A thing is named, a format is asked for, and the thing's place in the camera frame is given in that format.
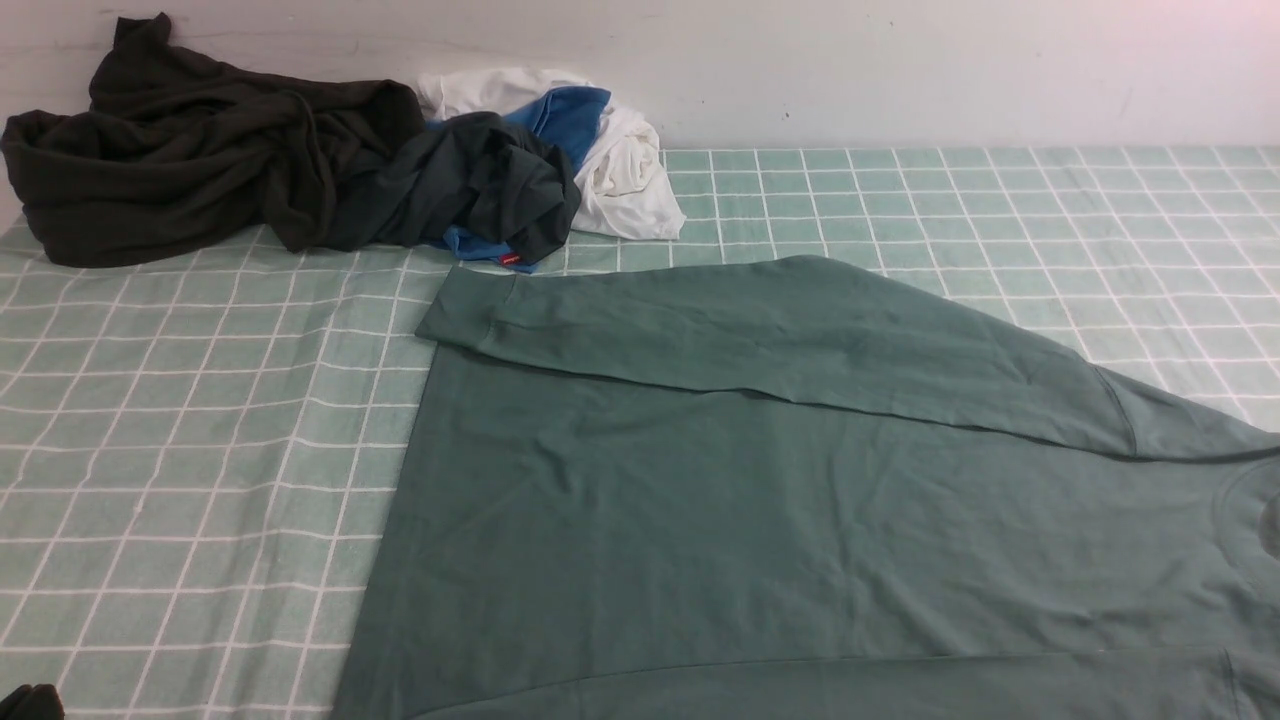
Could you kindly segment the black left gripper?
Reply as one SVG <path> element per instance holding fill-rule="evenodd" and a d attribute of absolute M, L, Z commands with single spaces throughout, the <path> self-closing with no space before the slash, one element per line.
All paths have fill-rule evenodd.
<path fill-rule="evenodd" d="M 19 685 L 0 703 L 1 720 L 63 720 L 58 689 L 50 684 Z"/>

